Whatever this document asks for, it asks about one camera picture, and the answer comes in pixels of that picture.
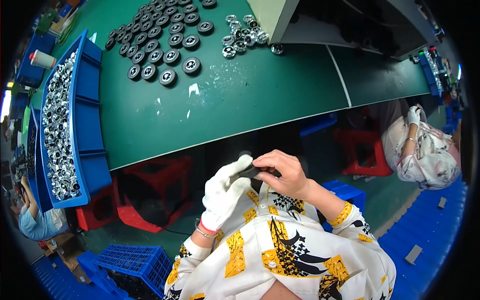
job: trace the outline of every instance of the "floral print shirt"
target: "floral print shirt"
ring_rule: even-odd
[[[302,300],[385,300],[396,269],[359,209],[345,202],[325,232],[315,208],[266,184],[246,190],[212,249],[188,238],[164,300],[258,300],[279,280]]]
[[[425,122],[420,122],[415,148],[402,157],[402,149],[408,136],[408,125],[403,139],[395,148],[393,163],[403,181],[418,182],[421,189],[441,190],[448,187],[460,175],[460,158],[452,136]]]

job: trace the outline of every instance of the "yellow and black patterned blouse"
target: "yellow and black patterned blouse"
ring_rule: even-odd
[[[329,222],[315,208],[263,184],[246,190],[212,249],[188,238],[165,284],[164,300],[257,300],[278,280],[302,300],[385,300],[396,269],[361,212],[345,202]]]

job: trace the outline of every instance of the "bracelet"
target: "bracelet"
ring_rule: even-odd
[[[203,231],[201,231],[200,229],[198,229],[198,225],[199,225],[199,224],[200,224],[200,218],[197,218],[197,219],[195,220],[195,230],[197,230],[198,232],[200,232],[204,237],[211,239],[211,238],[214,238],[214,237],[216,237],[216,236],[218,235],[218,232],[217,232],[215,235],[208,235],[208,234],[204,233]]]

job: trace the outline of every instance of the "red plastic stool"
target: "red plastic stool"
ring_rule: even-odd
[[[144,173],[142,169],[146,165],[164,165],[165,168],[156,172],[155,174]],[[165,192],[168,186],[175,183],[180,179],[181,182],[181,193],[180,197],[182,199],[187,199],[189,197],[188,192],[188,176],[192,170],[192,159],[189,156],[183,156],[178,159],[164,159],[164,158],[153,158],[148,161],[135,164],[131,167],[127,167],[123,170],[125,174],[134,174],[139,178],[146,181],[150,184],[160,195],[164,207],[167,207],[167,201],[165,199]],[[186,201],[183,205],[177,209],[173,214],[171,210],[165,209],[165,212],[170,215],[168,224],[165,227],[160,227],[154,224],[151,224],[145,221],[140,214],[132,206],[132,203],[124,195],[122,201],[120,202],[120,196],[118,191],[118,181],[114,177],[112,179],[113,191],[115,193],[115,201],[117,203],[117,211],[120,219],[126,225],[150,231],[153,233],[160,232],[172,224],[176,219],[178,219],[185,210],[192,206],[191,201]]]
[[[392,169],[385,160],[379,132],[337,128],[333,132],[333,139],[342,144],[347,155],[347,167],[342,170],[343,175],[389,176],[393,174]],[[373,153],[369,155],[367,163],[362,167],[358,163],[356,144],[370,144],[373,146]]]
[[[75,208],[78,226],[83,230],[98,229],[119,218],[113,184],[103,188],[87,205]]]

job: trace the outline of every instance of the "green workbench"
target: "green workbench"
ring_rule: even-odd
[[[88,1],[68,40],[52,55],[61,56],[85,28],[88,36],[97,32],[96,44],[104,49],[109,32],[127,24],[145,2]],[[178,65],[173,88],[133,82],[127,78],[132,62],[118,54],[120,46],[103,52],[100,121],[110,169],[290,120],[429,93],[419,65],[387,62],[372,53],[356,59],[349,48],[329,46],[331,55],[324,45],[284,45],[284,55],[277,56],[265,45],[226,59],[221,53],[221,39],[229,34],[225,17],[251,14],[247,1],[218,0],[212,10],[194,3],[202,20],[215,24],[212,35],[201,36],[198,50],[180,49],[182,60],[200,59],[198,76],[187,76]],[[186,34],[197,34],[196,28],[187,27]],[[165,30],[159,39],[164,51],[168,36]],[[32,98],[36,108],[44,83]]]

